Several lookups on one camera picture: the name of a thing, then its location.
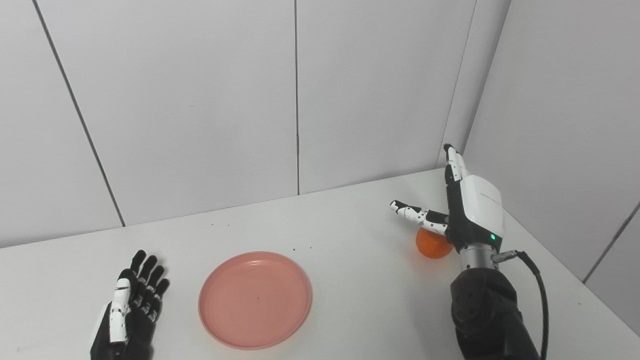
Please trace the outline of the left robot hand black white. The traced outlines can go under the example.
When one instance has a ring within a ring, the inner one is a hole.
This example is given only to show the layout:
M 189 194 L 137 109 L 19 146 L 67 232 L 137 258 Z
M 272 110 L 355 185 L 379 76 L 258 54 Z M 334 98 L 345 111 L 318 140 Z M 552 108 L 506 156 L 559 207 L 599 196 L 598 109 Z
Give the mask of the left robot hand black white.
M 169 287 L 158 257 L 139 249 L 119 274 L 112 297 L 97 319 L 90 360 L 151 360 Z

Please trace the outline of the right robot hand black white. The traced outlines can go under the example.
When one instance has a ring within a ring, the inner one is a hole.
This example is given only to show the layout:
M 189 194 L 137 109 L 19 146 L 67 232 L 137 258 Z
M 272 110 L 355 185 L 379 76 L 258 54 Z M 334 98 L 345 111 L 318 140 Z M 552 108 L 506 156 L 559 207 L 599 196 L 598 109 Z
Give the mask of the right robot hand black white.
M 499 252 L 506 233 L 501 192 L 485 178 L 471 174 L 454 146 L 446 143 L 443 150 L 448 212 L 399 200 L 391 201 L 390 208 L 421 228 L 444 236 L 458 252 L 471 244 L 484 244 Z

